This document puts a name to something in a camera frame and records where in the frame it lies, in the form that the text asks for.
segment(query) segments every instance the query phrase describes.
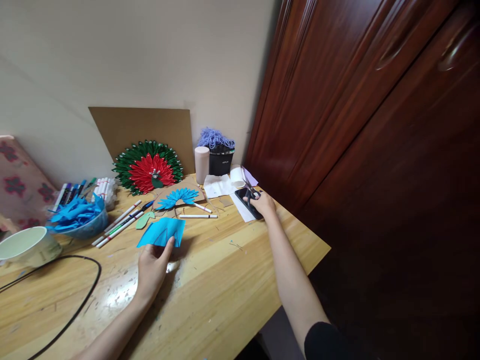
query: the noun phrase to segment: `purple yarn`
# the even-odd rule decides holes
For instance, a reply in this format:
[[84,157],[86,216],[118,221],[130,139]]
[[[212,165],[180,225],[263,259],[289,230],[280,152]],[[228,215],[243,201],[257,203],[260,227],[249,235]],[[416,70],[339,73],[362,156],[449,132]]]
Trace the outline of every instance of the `purple yarn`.
[[225,145],[227,148],[233,149],[235,147],[235,141],[232,139],[226,138],[218,130],[215,130],[209,127],[203,128],[201,130],[198,146],[214,149],[218,145]]

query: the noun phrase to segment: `smartphone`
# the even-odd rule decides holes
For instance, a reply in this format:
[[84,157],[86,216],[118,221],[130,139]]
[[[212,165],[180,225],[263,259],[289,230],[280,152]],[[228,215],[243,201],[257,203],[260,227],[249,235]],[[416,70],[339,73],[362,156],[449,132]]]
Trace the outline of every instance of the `smartphone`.
[[252,204],[250,204],[249,206],[249,203],[247,201],[244,201],[244,197],[247,196],[247,194],[250,195],[250,199],[255,199],[255,196],[252,195],[250,193],[250,191],[244,187],[244,188],[241,188],[240,190],[237,190],[235,191],[235,195],[240,199],[240,201],[243,203],[243,205],[245,205],[245,207],[248,209],[248,211],[251,212],[251,214],[253,215],[253,217],[257,220],[261,220],[263,219],[264,217],[262,216],[261,213],[259,213],[257,211],[257,209],[255,208],[255,206],[253,206]]

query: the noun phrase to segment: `blue paper fan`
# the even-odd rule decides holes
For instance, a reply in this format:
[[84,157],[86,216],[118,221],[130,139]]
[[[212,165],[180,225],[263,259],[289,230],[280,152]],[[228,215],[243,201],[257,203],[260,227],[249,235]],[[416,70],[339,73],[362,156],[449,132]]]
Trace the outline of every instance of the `blue paper fan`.
[[175,206],[178,200],[183,200],[185,204],[193,204],[194,199],[197,197],[199,192],[197,190],[191,190],[188,188],[177,189],[172,191],[166,199],[162,199],[158,203],[160,206],[157,209],[170,209]]

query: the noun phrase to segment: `wardrobe door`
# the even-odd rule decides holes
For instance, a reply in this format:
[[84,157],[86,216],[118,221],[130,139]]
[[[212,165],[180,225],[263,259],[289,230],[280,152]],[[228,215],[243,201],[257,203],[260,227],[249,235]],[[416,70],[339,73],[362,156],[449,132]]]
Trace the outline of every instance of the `wardrobe door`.
[[365,52],[363,39],[378,27],[379,5],[395,2],[283,2],[245,160],[279,201],[319,114],[345,86]]
[[245,161],[265,190],[296,214],[456,2],[284,2]]
[[474,357],[479,30],[471,4],[448,19],[301,212],[339,326],[381,359]]

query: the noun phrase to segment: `scissors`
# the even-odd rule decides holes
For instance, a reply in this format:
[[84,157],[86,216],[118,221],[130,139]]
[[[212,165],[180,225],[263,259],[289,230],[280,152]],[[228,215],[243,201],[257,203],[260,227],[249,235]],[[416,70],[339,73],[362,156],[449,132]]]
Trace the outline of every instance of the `scissors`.
[[245,176],[245,168],[243,165],[241,166],[241,178],[245,182],[245,188],[248,189],[246,192],[246,197],[247,197],[247,207],[250,209],[250,212],[252,212],[252,207],[250,206],[250,199],[255,199],[256,197],[260,197],[260,192],[255,190],[252,184],[250,184],[250,181],[248,181],[247,177]]

